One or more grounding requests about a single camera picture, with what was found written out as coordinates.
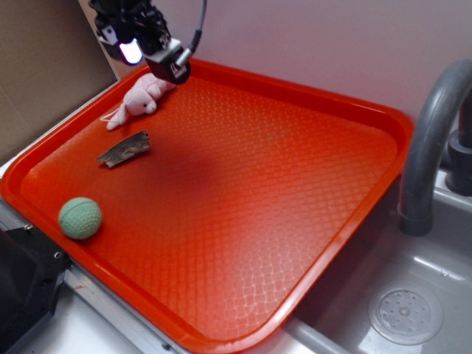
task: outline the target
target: light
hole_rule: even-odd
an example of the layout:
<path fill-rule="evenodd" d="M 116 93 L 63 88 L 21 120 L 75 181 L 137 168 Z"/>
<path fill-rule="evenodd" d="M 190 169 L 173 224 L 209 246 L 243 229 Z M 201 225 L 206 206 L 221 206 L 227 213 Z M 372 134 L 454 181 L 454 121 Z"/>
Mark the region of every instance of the light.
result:
<path fill-rule="evenodd" d="M 133 39 L 130 43 L 120 43 L 119 50 L 123 60 L 128 65 L 136 65 L 142 59 L 142 52 L 136 39 Z"/>

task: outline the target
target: cardboard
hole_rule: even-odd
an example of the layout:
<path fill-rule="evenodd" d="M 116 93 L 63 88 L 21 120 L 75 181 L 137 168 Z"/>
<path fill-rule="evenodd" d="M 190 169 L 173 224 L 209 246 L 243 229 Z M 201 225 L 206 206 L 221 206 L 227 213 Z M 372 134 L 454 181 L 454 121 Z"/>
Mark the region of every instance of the cardboard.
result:
<path fill-rule="evenodd" d="M 2 165 L 117 79 L 78 2 L 0 6 Z"/>

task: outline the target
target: tray rim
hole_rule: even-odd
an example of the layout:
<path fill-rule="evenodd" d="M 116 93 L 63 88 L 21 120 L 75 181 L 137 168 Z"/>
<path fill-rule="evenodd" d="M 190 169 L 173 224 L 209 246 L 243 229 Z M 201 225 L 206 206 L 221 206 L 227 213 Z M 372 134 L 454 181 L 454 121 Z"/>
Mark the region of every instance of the tray rim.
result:
<path fill-rule="evenodd" d="M 3 179 L 0 181 L 0 194 L 5 201 L 17 209 L 26 219 L 34 222 L 44 233 L 55 233 L 55 230 L 48 226 L 49 221 L 47 219 L 50 219 L 48 215 L 43 215 L 40 210 L 32 210 L 30 202 L 21 197 L 22 178 L 28 174 L 31 168 L 41 163 L 49 155 L 48 153 L 51 153 L 71 139 L 75 134 L 88 126 L 95 117 L 99 117 L 111 106 L 115 105 L 117 103 L 116 98 L 122 97 L 133 85 L 134 81 L 146 72 L 149 72 L 148 67 L 131 73 L 112 89 L 104 93 L 104 95 L 98 97 L 82 111 L 76 113 L 71 119 L 20 155 L 8 167 Z M 79 262 L 81 266 L 131 304 L 132 307 L 155 324 L 155 326 L 163 330 L 179 345 L 197 353 L 233 353 L 246 350 L 258 344 L 274 333 L 288 319 L 318 277 L 331 264 L 345 243 L 378 203 L 381 196 L 400 175 L 406 154 L 408 153 L 408 143 L 411 139 L 413 124 L 405 114 L 393 108 L 202 60 L 192 61 L 192 76 L 306 108 L 317 109 L 323 107 L 326 108 L 322 110 L 323 113 L 332 114 L 340 118 L 348 119 L 346 117 L 348 112 L 349 114 L 352 114 L 351 112 L 353 111 L 362 113 L 362 116 L 357 117 L 356 122 L 379 128 L 388 133 L 398 147 L 396 159 L 378 179 L 354 213 L 346 220 L 340 231 L 333 236 L 333 239 L 327 244 L 324 251 L 313 260 L 313 265 L 302 276 L 269 320 L 259 327 L 258 330 L 234 341 L 208 339 L 184 320 L 181 320 L 181 323 L 176 325 L 177 316 L 173 315 L 172 311 L 168 309 L 169 313 L 163 313 L 162 309 L 157 310 L 153 305 L 153 302 L 156 301 L 155 299 L 152 299 L 144 291 L 136 290 L 133 284 L 126 282 L 123 277 L 122 279 L 110 278 L 109 273 L 103 268 L 104 262 L 97 264 L 90 257 L 89 252 L 80 247 L 75 241 L 69 240 L 66 237 L 63 238 L 61 246 L 66 249 L 73 249 L 74 254 L 71 254 L 72 258 L 76 260 L 81 259 L 81 262 Z"/>

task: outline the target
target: piece of wood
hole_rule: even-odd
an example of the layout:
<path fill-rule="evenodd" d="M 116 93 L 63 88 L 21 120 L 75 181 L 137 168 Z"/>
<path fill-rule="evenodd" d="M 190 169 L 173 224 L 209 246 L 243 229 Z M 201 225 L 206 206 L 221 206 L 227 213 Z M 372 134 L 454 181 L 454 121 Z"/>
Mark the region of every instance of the piece of wood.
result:
<path fill-rule="evenodd" d="M 105 162 L 108 167 L 112 168 L 113 166 L 131 159 L 140 153 L 144 153 L 149 149 L 149 135 L 147 131 L 140 131 L 100 155 L 97 158 L 97 161 Z"/>

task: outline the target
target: cable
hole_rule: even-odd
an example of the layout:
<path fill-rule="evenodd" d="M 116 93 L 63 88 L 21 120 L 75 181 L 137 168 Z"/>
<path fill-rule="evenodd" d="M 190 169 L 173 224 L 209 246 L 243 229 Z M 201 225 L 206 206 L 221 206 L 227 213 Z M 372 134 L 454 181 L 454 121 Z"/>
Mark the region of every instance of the cable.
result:
<path fill-rule="evenodd" d="M 201 5 L 201 12 L 200 12 L 200 20 L 198 21 L 198 27 L 195 30 L 195 34 L 193 35 L 192 42 L 190 45 L 184 50 L 180 57 L 178 57 L 176 61 L 176 65 L 178 67 L 184 66 L 190 57 L 195 53 L 197 50 L 198 45 L 200 44 L 200 39 L 202 35 L 202 29 L 204 26 L 205 15 L 207 13 L 207 0 L 203 0 Z"/>

